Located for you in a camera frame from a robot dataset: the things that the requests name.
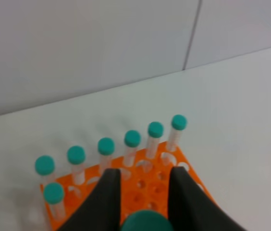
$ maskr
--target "tube cap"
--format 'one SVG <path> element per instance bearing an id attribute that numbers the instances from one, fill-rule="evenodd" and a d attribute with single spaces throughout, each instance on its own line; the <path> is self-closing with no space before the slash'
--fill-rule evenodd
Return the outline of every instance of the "tube cap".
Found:
<path id="1" fill-rule="evenodd" d="M 54 161 L 51 156 L 42 155 L 35 161 L 35 171 L 41 175 L 46 176 L 54 171 Z"/>
<path id="2" fill-rule="evenodd" d="M 98 152 L 101 155 L 111 155 L 114 152 L 114 141 L 111 138 L 102 138 L 98 142 Z"/>
<path id="3" fill-rule="evenodd" d="M 163 135 L 163 126 L 159 122 L 152 122 L 148 126 L 148 134 L 153 138 L 160 138 Z"/>
<path id="4" fill-rule="evenodd" d="M 86 153 L 80 146 L 73 146 L 67 151 L 68 162 L 73 165 L 78 165 L 86 160 Z"/>
<path id="5" fill-rule="evenodd" d="M 128 147 L 131 148 L 137 147 L 141 142 L 140 133 L 135 130 L 130 130 L 126 132 L 124 142 Z"/>
<path id="6" fill-rule="evenodd" d="M 171 223 L 152 210 L 140 210 L 131 214 L 122 225 L 121 231 L 173 231 Z"/>
<path id="7" fill-rule="evenodd" d="M 44 198 L 47 203 L 54 205 L 64 198 L 64 189 L 59 183 L 50 183 L 44 189 Z"/>
<path id="8" fill-rule="evenodd" d="M 172 127 L 176 130 L 184 130 L 188 121 L 183 115 L 175 115 L 172 119 Z"/>

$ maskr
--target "white table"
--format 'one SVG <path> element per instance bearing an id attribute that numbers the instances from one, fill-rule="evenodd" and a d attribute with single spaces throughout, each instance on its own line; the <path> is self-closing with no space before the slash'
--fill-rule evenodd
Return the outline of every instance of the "white table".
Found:
<path id="1" fill-rule="evenodd" d="M 218 204 L 246 229 L 271 231 L 271 49 L 0 116 L 0 230 L 44 230 L 31 212 L 37 157 L 52 155 L 61 175 L 79 144 L 93 165 L 100 138 L 121 154 L 137 129 L 144 147 L 155 120 L 164 141 L 174 114 L 189 120 L 180 146 Z"/>

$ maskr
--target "plastic tube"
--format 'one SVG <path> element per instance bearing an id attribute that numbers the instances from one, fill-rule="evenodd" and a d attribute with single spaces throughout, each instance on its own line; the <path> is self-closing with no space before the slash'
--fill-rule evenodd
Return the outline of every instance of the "plastic tube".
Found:
<path id="1" fill-rule="evenodd" d="M 146 149 L 146 158 L 153 159 L 159 146 L 160 137 L 163 135 L 163 126 L 159 122 L 152 122 L 148 126 L 148 142 Z"/>
<path id="2" fill-rule="evenodd" d="M 99 152 L 99 173 L 103 174 L 104 170 L 111 167 L 112 154 L 115 150 L 114 141 L 111 138 L 102 138 L 98 142 Z"/>
<path id="3" fill-rule="evenodd" d="M 172 129 L 166 145 L 166 149 L 170 152 L 176 150 L 176 146 L 181 137 L 182 131 L 187 126 L 187 119 L 183 115 L 175 115 L 172 119 Z"/>
<path id="4" fill-rule="evenodd" d="M 56 220 L 63 220 L 66 217 L 64 206 L 64 189 L 59 183 L 50 183 L 44 189 L 44 198 L 48 203 L 51 214 Z"/>
<path id="5" fill-rule="evenodd" d="M 140 133 L 135 130 L 130 130 L 126 133 L 124 139 L 126 148 L 124 153 L 123 165 L 131 167 L 134 165 L 137 147 L 141 142 Z"/>
<path id="6" fill-rule="evenodd" d="M 51 156 L 42 155 L 35 161 L 35 171 L 41 176 L 42 184 L 46 185 L 55 182 L 55 165 Z"/>
<path id="7" fill-rule="evenodd" d="M 82 185 L 85 182 L 84 161 L 85 151 L 80 146 L 73 146 L 67 152 L 67 159 L 71 165 L 74 185 Z"/>

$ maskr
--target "clear plastic tube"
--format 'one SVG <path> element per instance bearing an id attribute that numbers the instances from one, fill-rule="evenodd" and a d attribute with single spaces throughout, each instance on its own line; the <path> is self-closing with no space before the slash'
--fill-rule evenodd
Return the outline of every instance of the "clear plastic tube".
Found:
<path id="1" fill-rule="evenodd" d="M 55 172 L 53 171 L 52 173 L 41 176 L 42 184 L 45 187 L 46 185 L 55 182 L 56 177 L 55 177 Z"/>
<path id="2" fill-rule="evenodd" d="M 124 153 L 124 160 L 123 164 L 126 167 L 132 167 L 135 161 L 137 148 L 128 147 L 126 146 L 125 153 Z"/>
<path id="3" fill-rule="evenodd" d="M 181 137 L 182 131 L 171 128 L 169 140 L 166 144 L 166 149 L 170 152 L 174 152 L 176 150 L 176 146 Z"/>
<path id="4" fill-rule="evenodd" d="M 155 158 L 160 138 L 148 137 L 147 149 L 146 149 L 146 158 L 153 159 Z"/>
<path id="5" fill-rule="evenodd" d="M 66 217 L 65 206 L 64 206 L 63 200 L 57 204 L 54 204 L 54 205 L 49 204 L 49 207 L 50 207 L 51 214 L 54 219 L 63 220 Z"/>
<path id="6" fill-rule="evenodd" d="M 82 185 L 85 182 L 84 164 L 73 165 L 71 164 L 72 177 L 74 185 Z"/>
<path id="7" fill-rule="evenodd" d="M 112 155 L 99 155 L 99 173 L 103 174 L 104 170 L 111 167 Z"/>

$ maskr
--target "test tube rack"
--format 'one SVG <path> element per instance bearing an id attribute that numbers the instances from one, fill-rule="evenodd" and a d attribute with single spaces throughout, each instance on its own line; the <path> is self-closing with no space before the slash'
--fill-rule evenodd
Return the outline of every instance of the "test tube rack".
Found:
<path id="1" fill-rule="evenodd" d="M 140 209 L 152 209 L 167 218 L 169 178 L 171 168 L 174 166 L 184 167 L 208 198 L 213 201 L 207 188 L 179 147 L 174 152 L 169 152 L 166 150 L 166 142 L 163 142 L 159 144 L 154 159 L 147 159 L 145 154 L 146 149 L 137 151 L 132 167 L 123 166 L 123 156 L 112 160 L 111 167 L 120 169 L 122 175 L 121 224 L 128 215 Z M 151 169 L 147 171 L 144 163 L 148 162 L 151 163 Z M 66 217 L 60 221 L 55 220 L 51 215 L 49 205 L 45 203 L 52 230 L 59 229 L 92 192 L 101 177 L 99 165 L 86 168 L 85 176 L 86 181 L 80 186 L 73 185 L 71 174 L 56 179 L 64 188 Z M 40 185 L 40 189 L 43 192 L 43 185 Z"/>

